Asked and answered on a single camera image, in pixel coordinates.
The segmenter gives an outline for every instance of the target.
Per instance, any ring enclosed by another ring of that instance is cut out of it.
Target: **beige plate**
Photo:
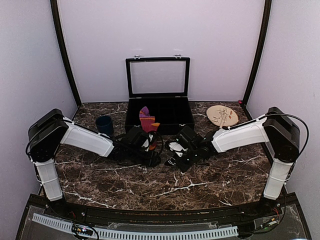
[[[206,111],[206,115],[214,125],[217,125],[220,128],[236,125],[239,121],[235,111],[222,105],[209,107]]]

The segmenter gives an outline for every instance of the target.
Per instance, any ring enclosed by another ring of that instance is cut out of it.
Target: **white wall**
[[[83,102],[128,100],[125,59],[190,57],[189,99],[242,99],[264,0],[60,0]]]
[[[76,111],[49,0],[0,4],[0,239],[15,239],[39,183],[25,147],[28,129],[53,108]]]
[[[320,239],[320,1],[274,0],[265,47],[248,110],[257,117],[269,107],[297,115],[310,128],[289,192],[296,192],[312,239]],[[301,144],[305,129],[299,124]]]

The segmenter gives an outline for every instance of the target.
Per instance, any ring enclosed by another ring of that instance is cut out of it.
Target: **dark blue cup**
[[[95,120],[96,128],[98,129],[99,133],[107,134],[108,136],[114,135],[114,124],[112,122],[112,118],[107,115],[99,116]]]

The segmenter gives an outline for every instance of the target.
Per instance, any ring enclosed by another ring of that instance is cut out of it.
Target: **orange and purple cloth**
[[[142,129],[149,133],[151,131],[157,131],[160,123],[155,122],[156,117],[150,116],[149,109],[144,106],[140,112],[139,112],[139,118],[141,122]],[[154,141],[154,143],[149,147],[149,150],[154,150],[156,148],[157,141]]]

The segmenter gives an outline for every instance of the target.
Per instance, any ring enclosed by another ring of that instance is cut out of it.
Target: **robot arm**
[[[155,151],[148,151],[153,136],[141,128],[133,127],[121,140],[112,139],[103,133],[96,133],[77,125],[53,109],[28,131],[30,160],[34,163],[46,196],[50,201],[63,197],[55,168],[54,157],[60,144],[75,146],[96,153],[102,157],[125,158],[126,153],[136,153],[144,162],[154,167],[160,162]]]
[[[288,117],[271,114],[283,112],[272,107],[263,116],[233,127],[210,131],[204,138],[185,127],[174,142],[166,145],[175,152],[168,162],[186,172],[192,164],[218,153],[256,143],[270,143],[274,159],[263,196],[276,200],[299,156],[300,130]]]

